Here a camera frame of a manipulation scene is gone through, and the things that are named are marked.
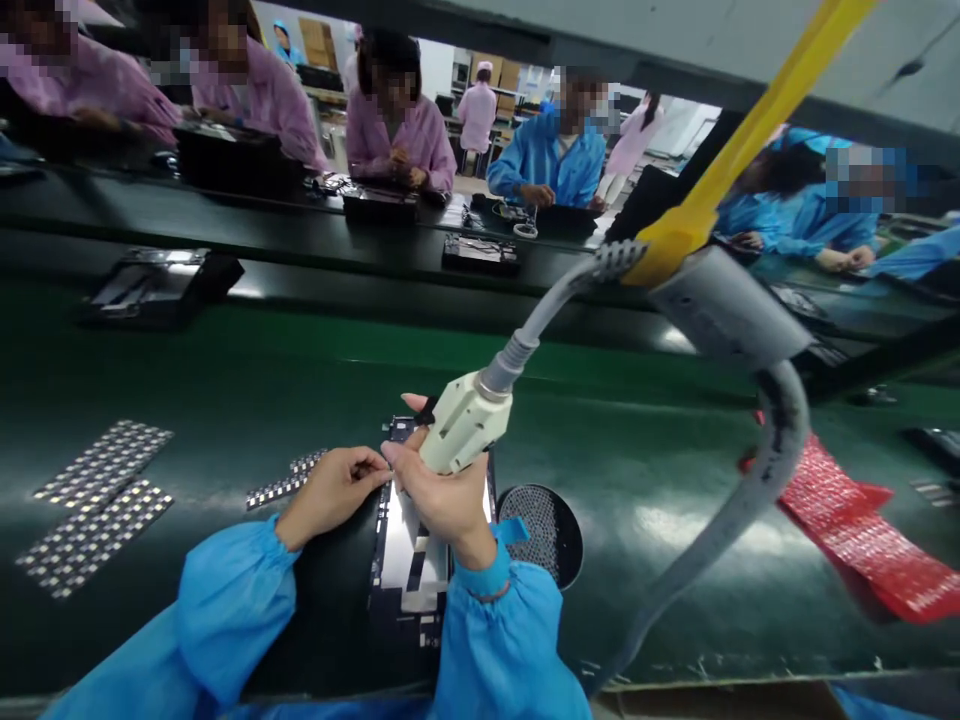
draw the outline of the workbench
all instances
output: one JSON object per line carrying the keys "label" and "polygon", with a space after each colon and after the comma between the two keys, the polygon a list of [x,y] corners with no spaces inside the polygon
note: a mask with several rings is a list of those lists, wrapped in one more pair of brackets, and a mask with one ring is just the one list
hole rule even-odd
{"label": "workbench", "polygon": [[[37,253],[49,252],[43,236],[37,242]],[[4,260],[0,283],[0,616],[6,652],[17,658],[0,676],[5,698],[76,682],[172,602],[185,553],[221,528],[269,517],[275,508],[245,513],[245,494],[281,477],[291,458],[376,446],[381,423],[404,410],[401,392],[438,392],[503,342],[417,327],[415,318],[352,320],[251,296],[207,309],[177,334],[82,330],[69,320],[82,291],[41,265],[25,277]],[[565,593],[559,649],[583,677],[622,642],[649,582],[738,482],[737,461],[757,438],[754,389],[694,356],[547,342],[516,390],[497,446],[498,489],[542,483],[580,521],[585,560]],[[897,392],[896,408],[816,410],[813,427],[854,479],[896,491],[885,517],[957,567],[955,515],[907,484],[940,473],[898,433],[956,423],[960,394]],[[176,432],[144,473],[175,504],[60,604],[13,565],[66,515],[31,493],[119,418]],[[306,549],[296,565],[297,613],[254,673],[249,697],[429,691],[431,663],[384,652],[370,637],[374,525],[368,502]],[[960,667],[956,619],[917,627],[872,618],[820,550],[771,508],[660,619],[624,676],[629,686],[664,687]]]}
{"label": "workbench", "polygon": [[[534,242],[490,224],[481,237],[506,238],[521,250],[519,277],[503,279],[444,270],[440,266],[446,234],[459,231],[463,204],[456,196],[446,208],[422,203],[414,227],[349,223],[339,198],[288,202],[201,193],[141,166],[131,171],[89,172],[56,168],[43,181],[0,192],[0,226],[10,229],[142,243],[168,248],[212,247],[241,259],[349,271],[432,285],[492,290],[537,298],[564,272],[603,241],[593,234],[551,233]],[[812,260],[764,256],[752,269],[768,282],[795,285],[823,306],[833,327],[830,338],[883,343],[956,312],[902,290],[864,295],[816,268]],[[631,288],[597,289],[578,303],[604,308],[651,311],[644,294]]]}

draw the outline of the blue sleeve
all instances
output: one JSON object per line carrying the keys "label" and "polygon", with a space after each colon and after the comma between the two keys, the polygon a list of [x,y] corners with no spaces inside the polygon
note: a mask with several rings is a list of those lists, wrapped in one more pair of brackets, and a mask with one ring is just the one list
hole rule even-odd
{"label": "blue sleeve", "polygon": [[577,196],[573,202],[574,207],[586,207],[589,205],[590,201],[593,200],[593,196],[597,194],[597,186],[600,184],[600,173],[603,171],[603,161],[607,156],[607,145],[602,140],[597,141],[597,138],[591,138],[591,140],[594,141],[594,147],[590,148],[593,154],[590,157],[589,167],[584,173],[587,182],[585,182],[583,187],[577,192]]}
{"label": "blue sleeve", "polygon": [[776,205],[780,224],[780,234],[769,245],[764,243],[764,252],[775,252],[778,255],[796,255],[799,257],[816,257],[823,250],[825,243],[810,242],[793,236],[794,222],[802,206],[799,198],[794,198]]}
{"label": "blue sleeve", "polygon": [[[499,552],[506,554],[502,543]],[[496,572],[497,565],[488,573]],[[502,587],[509,579],[509,588],[489,603],[470,593],[463,572],[453,576],[434,716],[588,720],[583,688],[557,655],[563,598],[556,583],[536,565],[503,567],[506,576],[493,584]]]}
{"label": "blue sleeve", "polygon": [[494,195],[513,197],[513,186],[523,185],[527,181],[520,174],[523,157],[527,151],[526,123],[517,128],[513,139],[500,153],[496,161],[487,168],[487,187]]}
{"label": "blue sleeve", "polygon": [[880,250],[880,243],[877,242],[877,222],[879,215],[863,214],[859,217],[849,230],[841,237],[831,243],[834,250],[840,252],[853,252],[858,247],[869,245],[876,253]]}
{"label": "blue sleeve", "polygon": [[213,718],[232,707],[296,605],[276,516],[208,538],[187,555],[177,601],[51,707],[45,719]]}

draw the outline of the finger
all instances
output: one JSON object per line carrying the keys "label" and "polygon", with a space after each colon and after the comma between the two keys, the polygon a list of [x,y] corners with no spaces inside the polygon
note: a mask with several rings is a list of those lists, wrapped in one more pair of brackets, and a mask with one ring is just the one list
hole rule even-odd
{"label": "finger", "polygon": [[415,395],[414,393],[403,393],[400,396],[400,399],[403,400],[407,404],[407,407],[413,410],[414,412],[420,412],[427,405],[426,395]]}
{"label": "finger", "polygon": [[351,469],[358,465],[368,465],[374,470],[387,470],[389,468],[387,461],[372,448],[366,446],[355,447],[350,448],[349,452]]}
{"label": "finger", "polygon": [[415,450],[393,442],[385,442],[381,446],[383,455],[393,465],[394,473],[400,485],[416,498],[418,491],[423,487],[423,478],[432,473],[423,464],[423,460]]}
{"label": "finger", "polygon": [[370,473],[353,484],[354,492],[360,495],[361,497],[366,497],[372,493],[377,488],[383,487],[386,485],[390,478],[393,477],[393,471],[391,470],[378,470],[375,473]]}
{"label": "finger", "polygon": [[423,445],[424,440],[427,439],[427,434],[430,432],[430,428],[426,425],[421,425],[414,432],[413,435],[407,438],[407,441],[403,444],[404,447],[408,447],[414,452],[420,452],[420,448]]}

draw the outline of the gray cable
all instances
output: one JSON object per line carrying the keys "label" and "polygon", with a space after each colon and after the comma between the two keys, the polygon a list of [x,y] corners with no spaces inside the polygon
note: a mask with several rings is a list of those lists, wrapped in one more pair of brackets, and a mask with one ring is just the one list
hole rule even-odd
{"label": "gray cable", "polygon": [[533,351],[540,345],[540,335],[570,298],[590,284],[621,277],[643,257],[646,246],[634,240],[602,245],[589,257],[568,270],[553,284],[530,317],[507,342],[506,347],[480,373],[480,383],[495,394],[510,392]]}
{"label": "gray cable", "polygon": [[790,361],[757,373],[756,380],[766,417],[756,462],[690,547],[644,593],[627,642],[588,678],[584,686],[587,697],[626,670],[663,612],[780,497],[793,478],[810,430],[803,383]]}

